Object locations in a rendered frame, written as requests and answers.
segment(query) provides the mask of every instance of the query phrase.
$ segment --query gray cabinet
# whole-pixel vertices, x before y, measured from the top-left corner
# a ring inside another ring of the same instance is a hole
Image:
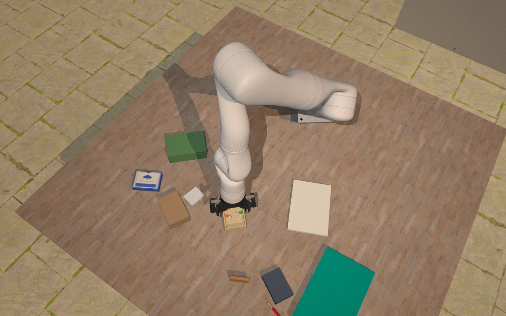
[[[506,0],[405,0],[395,27],[506,74]]]

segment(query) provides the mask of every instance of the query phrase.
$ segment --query red pen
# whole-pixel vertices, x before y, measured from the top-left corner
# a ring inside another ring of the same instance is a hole
[[[275,308],[274,308],[274,307],[273,307],[273,306],[269,303],[269,301],[267,301],[267,304],[269,304],[270,308],[272,308],[272,309],[273,309],[273,312],[274,312],[275,314],[277,314],[277,316],[281,316],[281,314],[279,314],[279,313],[277,312],[277,310],[276,310],[276,309],[275,309]]]

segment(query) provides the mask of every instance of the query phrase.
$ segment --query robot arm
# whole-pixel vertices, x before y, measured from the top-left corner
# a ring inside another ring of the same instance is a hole
[[[224,46],[213,62],[220,108],[220,146],[214,164],[220,178],[220,197],[237,204],[245,196],[245,178],[251,171],[249,117],[246,105],[263,104],[311,110],[335,121],[353,118],[357,88],[311,72],[271,70],[253,50],[240,42]]]

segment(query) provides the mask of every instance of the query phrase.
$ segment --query black notebook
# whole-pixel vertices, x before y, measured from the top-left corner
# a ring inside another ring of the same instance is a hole
[[[285,275],[282,274],[281,268],[276,268],[271,272],[267,272],[263,274],[261,278],[263,282],[265,282],[265,286],[267,286],[267,290],[269,290],[269,294],[271,294],[271,298],[273,298],[275,304],[294,295]]]

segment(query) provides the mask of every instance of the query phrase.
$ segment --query wooden table surface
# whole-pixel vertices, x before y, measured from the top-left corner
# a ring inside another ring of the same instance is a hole
[[[185,202],[191,221],[170,230],[155,193],[132,190],[134,171],[161,170],[162,191],[219,196],[212,63],[236,41],[278,72],[354,84],[355,118],[296,124],[285,108],[249,106],[246,186],[259,202],[247,228],[225,232],[207,204]],[[165,135],[197,130],[208,158],[170,164]],[[505,133],[235,8],[16,212],[150,316],[272,315],[259,271],[277,264],[296,293],[323,242],[376,273],[360,316],[438,316]],[[332,186],[328,237],[287,231],[293,179]]]

